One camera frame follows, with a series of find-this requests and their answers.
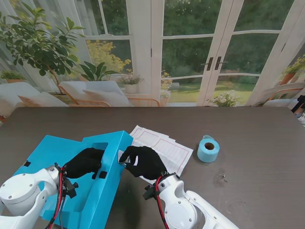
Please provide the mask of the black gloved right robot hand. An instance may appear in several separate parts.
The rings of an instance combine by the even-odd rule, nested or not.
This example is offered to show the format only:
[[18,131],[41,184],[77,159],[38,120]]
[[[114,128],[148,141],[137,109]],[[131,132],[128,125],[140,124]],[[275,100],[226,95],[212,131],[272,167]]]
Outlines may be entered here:
[[167,173],[159,155],[147,146],[129,146],[119,159],[134,177],[155,180]]

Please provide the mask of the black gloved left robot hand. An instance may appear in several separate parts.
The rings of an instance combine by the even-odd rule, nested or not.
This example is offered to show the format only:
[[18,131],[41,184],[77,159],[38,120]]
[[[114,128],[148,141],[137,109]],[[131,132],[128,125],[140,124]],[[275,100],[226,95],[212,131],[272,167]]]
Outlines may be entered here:
[[95,179],[102,166],[102,156],[104,150],[96,148],[86,148],[67,162],[63,168],[67,178],[80,178],[88,173],[93,173]]

